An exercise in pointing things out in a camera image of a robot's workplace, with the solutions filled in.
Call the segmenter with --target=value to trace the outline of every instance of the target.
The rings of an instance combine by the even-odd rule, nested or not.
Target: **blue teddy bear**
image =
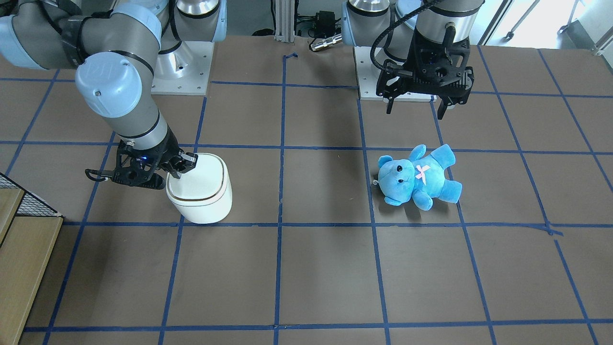
[[[417,207],[427,211],[432,208],[432,198],[458,202],[462,184],[444,175],[444,170],[455,164],[453,151],[445,144],[424,157],[425,150],[423,144],[415,147],[408,160],[387,155],[379,158],[379,177],[373,183],[381,188],[386,203],[399,206],[412,197]]]

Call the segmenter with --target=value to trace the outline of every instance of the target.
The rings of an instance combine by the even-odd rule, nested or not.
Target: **light blue joint cap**
[[[227,19],[227,7],[226,0],[221,0],[219,2],[219,17],[217,19],[217,27],[215,28],[215,35],[213,36],[213,40],[211,42],[221,42],[226,39],[228,26]]]
[[[46,69],[32,60],[21,43],[19,43],[15,30],[13,29],[13,17],[14,15],[9,15],[8,17],[0,18],[0,53],[4,55],[4,58],[8,62],[15,66],[31,69]]]
[[[153,14],[158,15],[166,8],[168,0],[130,0],[130,3],[146,7]]]
[[[153,12],[141,5],[126,2],[117,6],[113,10],[111,17],[117,13],[128,15],[138,20],[142,25],[145,25],[155,38],[158,39],[159,49],[162,49],[162,23],[159,22],[159,19]]]
[[[418,9],[419,6],[421,6],[421,0],[398,0],[398,2],[396,2],[396,12],[398,13],[398,16],[402,18]],[[415,30],[415,26],[417,25],[417,16],[407,20],[405,24],[408,25],[409,28]]]
[[[353,38],[353,31],[351,31],[351,23],[349,22],[349,9],[347,8],[347,2],[343,3],[343,17],[341,19],[341,34],[343,35],[343,43],[356,47],[356,40]]]
[[[127,58],[113,52],[91,55],[77,68],[77,89],[97,114],[122,117],[132,111],[143,91],[139,72]]]

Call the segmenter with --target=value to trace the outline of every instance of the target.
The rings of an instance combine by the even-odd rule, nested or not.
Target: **wooden board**
[[[19,203],[23,197],[23,190],[3,188],[0,189],[0,245],[4,240],[4,235],[9,229],[10,221],[19,208]]]
[[[32,308],[60,217],[15,217],[0,247],[0,345],[16,345]]]

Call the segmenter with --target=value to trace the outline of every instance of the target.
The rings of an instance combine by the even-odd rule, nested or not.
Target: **white lid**
[[[196,167],[180,179],[168,176],[166,190],[175,204],[203,206],[214,203],[227,185],[227,168],[220,157],[197,153]]]

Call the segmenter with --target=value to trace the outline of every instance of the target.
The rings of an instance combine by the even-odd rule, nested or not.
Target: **teddy bear's leg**
[[[443,167],[443,169],[447,169],[455,164],[455,155],[447,144],[432,151],[430,155]]]
[[[432,198],[423,190],[416,190],[413,192],[413,201],[415,201],[417,207],[424,211],[432,208]]]
[[[460,194],[462,194],[462,184],[460,182],[445,180],[441,196],[438,198],[448,203],[455,204],[460,199]]]

